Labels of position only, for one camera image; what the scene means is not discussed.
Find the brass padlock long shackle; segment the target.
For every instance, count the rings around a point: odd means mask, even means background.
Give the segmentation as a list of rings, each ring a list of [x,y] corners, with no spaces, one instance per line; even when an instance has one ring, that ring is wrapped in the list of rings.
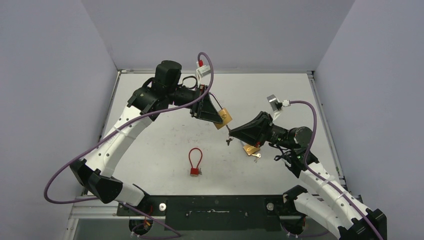
[[[226,127],[227,130],[230,131],[231,129],[228,126],[228,124],[233,120],[233,118],[229,114],[228,110],[225,107],[222,106],[222,104],[220,103],[220,101],[218,100],[216,95],[214,93],[210,93],[210,95],[214,98],[214,100],[216,101],[216,103],[220,107],[220,110],[218,111],[218,115],[221,117],[222,123],[215,123],[214,125],[215,125],[216,129],[220,130],[223,127]]]

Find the small key bunch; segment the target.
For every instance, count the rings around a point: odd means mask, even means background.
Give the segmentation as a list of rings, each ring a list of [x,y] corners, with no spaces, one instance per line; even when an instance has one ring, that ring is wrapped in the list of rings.
[[[228,131],[228,138],[226,139],[226,144],[227,144],[227,146],[229,146],[230,145],[230,143],[234,140],[234,138],[230,135],[230,133],[231,133],[231,128],[226,124],[225,125],[225,127],[226,127],[226,129],[227,129],[227,131]]]

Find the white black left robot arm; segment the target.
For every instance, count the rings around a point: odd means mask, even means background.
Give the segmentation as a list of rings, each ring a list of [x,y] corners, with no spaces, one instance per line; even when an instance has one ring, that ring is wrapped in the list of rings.
[[[78,182],[102,203],[126,202],[131,211],[139,216],[149,210],[149,201],[144,198],[145,192],[134,185],[123,183],[113,174],[138,135],[170,105],[189,109],[193,118],[215,124],[223,123],[210,100],[207,92],[209,87],[201,84],[188,88],[180,84],[181,70],[181,64],[172,60],[158,64],[154,76],[133,92],[122,114],[99,146],[70,164]]]

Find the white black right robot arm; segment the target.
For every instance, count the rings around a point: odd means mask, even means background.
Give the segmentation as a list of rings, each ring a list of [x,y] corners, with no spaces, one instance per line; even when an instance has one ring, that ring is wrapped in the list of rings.
[[[275,161],[282,160],[293,175],[321,197],[318,200],[304,187],[296,185],[283,194],[282,207],[290,215],[301,213],[312,218],[339,240],[386,240],[387,217],[372,210],[341,186],[307,149],[313,131],[306,127],[285,129],[273,123],[267,112],[261,111],[250,122],[231,129],[236,138],[252,147],[268,143],[281,150]]]

